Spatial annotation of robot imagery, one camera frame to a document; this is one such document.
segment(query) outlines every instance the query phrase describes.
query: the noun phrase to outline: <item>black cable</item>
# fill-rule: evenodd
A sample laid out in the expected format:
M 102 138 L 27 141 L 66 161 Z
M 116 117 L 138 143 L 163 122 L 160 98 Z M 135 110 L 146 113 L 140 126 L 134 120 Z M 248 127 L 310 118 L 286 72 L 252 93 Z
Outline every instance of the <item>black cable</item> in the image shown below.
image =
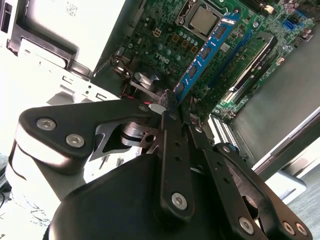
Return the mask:
M 2 203 L 1 203 L 1 205 L 0 205 L 0 209 L 1 209 L 2 205 L 5 203 L 6 197 L 5 197 L 5 195 L 4 195 L 2 192 L 0 192 L 0 194 L 1 194 L 1 196 L 3 197 Z

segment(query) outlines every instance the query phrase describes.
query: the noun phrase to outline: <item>green circuit board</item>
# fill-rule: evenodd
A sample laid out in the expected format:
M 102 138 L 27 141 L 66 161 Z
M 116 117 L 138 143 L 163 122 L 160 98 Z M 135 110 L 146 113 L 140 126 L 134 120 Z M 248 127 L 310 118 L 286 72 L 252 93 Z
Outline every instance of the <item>green circuit board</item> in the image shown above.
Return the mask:
M 210 113 L 214 113 L 228 121 L 234 118 L 254 91 L 265 83 L 270 74 L 294 49 L 292 42 L 296 37 L 304 29 L 311 29 L 314 22 L 312 19 L 298 16 L 299 23 L 294 26 L 294 29 L 288 29 L 283 22 L 288 16 L 296 13 L 289 13 L 282 1 L 270 3 L 274 11 L 268 16 L 256 14 L 238 0 L 198 1 L 212 4 L 221 14 L 236 9 L 241 13 L 241 21 L 197 80 L 191 92 L 198 99 L 195 113 L 199 117 L 204 120 Z M 180 80 L 205 42 L 203 37 L 177 24 L 177 17 L 185 3 L 186 0 L 147 0 L 135 31 L 123 43 L 126 47 L 124 52 L 126 58 L 137 57 L 158 72 L 170 76 L 171 82 L 168 83 L 168 88 L 173 87 Z M 232 79 L 239 74 L 240 69 L 246 66 L 246 59 L 251 59 L 260 46 L 250 44 L 248 39 L 247 44 L 239 49 L 229 64 L 223 68 L 223 72 L 216 77 L 214 85 L 208 88 L 207 84 L 221 70 L 238 44 L 247 36 L 253 38 L 259 32 L 271 33 L 277 38 L 277 44 L 269 54 L 270 66 L 240 101 L 225 102 L 224 97 L 232 84 Z

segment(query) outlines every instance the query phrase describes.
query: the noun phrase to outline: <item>cpu socket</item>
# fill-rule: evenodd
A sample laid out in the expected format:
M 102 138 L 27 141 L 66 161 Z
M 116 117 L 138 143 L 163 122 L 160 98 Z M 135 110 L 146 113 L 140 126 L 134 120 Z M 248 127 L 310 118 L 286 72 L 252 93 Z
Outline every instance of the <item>cpu socket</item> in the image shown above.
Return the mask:
M 206 40 L 222 16 L 223 14 L 207 0 L 188 0 L 175 23 Z

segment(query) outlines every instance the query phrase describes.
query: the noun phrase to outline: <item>motherboard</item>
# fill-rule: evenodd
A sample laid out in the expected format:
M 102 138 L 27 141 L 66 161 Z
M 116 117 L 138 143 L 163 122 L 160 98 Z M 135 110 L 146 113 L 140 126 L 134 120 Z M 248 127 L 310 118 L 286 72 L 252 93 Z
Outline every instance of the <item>motherboard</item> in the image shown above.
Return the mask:
M 312 38 L 318 20 L 301 6 L 297 0 L 147 0 L 123 44 L 124 57 L 170 76 L 177 91 L 193 97 L 202 120 L 213 113 L 229 121 Z

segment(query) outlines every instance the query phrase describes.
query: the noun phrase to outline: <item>gray carpet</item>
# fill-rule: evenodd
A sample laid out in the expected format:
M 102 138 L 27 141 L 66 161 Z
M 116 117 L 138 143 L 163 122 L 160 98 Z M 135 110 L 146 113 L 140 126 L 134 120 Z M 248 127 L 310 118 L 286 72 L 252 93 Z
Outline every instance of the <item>gray carpet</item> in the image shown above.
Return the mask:
M 320 240 L 320 164 L 301 179 L 306 191 L 288 206 L 307 225 L 313 239 Z

